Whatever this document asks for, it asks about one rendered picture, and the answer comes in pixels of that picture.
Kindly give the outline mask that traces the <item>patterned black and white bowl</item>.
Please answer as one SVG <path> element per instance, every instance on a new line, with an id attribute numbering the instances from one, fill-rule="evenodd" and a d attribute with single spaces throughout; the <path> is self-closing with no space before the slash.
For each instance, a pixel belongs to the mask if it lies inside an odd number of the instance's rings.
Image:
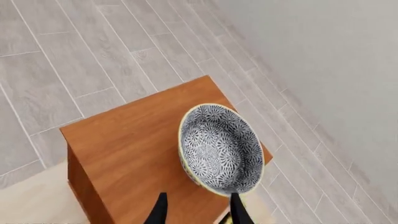
<path id="1" fill-rule="evenodd" d="M 264 173 L 258 136 L 241 115 L 221 104 L 199 104 L 184 114 L 178 156 L 194 183 L 224 197 L 247 194 Z"/>

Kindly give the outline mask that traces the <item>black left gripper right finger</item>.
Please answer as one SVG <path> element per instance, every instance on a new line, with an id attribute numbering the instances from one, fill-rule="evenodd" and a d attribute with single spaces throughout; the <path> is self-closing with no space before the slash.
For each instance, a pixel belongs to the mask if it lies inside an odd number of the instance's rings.
<path id="1" fill-rule="evenodd" d="M 236 192 L 231 194 L 229 207 L 233 224 L 254 224 Z"/>

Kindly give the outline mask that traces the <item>wooden cabinet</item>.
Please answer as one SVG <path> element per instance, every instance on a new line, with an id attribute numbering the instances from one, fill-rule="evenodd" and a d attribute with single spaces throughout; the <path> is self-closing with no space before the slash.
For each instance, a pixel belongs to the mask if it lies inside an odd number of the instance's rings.
<path id="1" fill-rule="evenodd" d="M 166 224 L 214 224 L 229 199 L 195 184 L 178 158 L 178 127 L 196 105 L 231 106 L 210 76 L 61 128 L 68 181 L 90 224 L 143 224 L 161 192 Z"/>

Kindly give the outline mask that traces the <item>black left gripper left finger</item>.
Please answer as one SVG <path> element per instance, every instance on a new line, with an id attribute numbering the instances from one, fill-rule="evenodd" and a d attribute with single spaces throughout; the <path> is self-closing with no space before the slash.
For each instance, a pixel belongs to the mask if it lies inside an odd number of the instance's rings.
<path id="1" fill-rule="evenodd" d="M 153 209 L 145 220 L 145 224 L 165 224 L 166 218 L 167 194 L 165 192 L 161 192 Z"/>

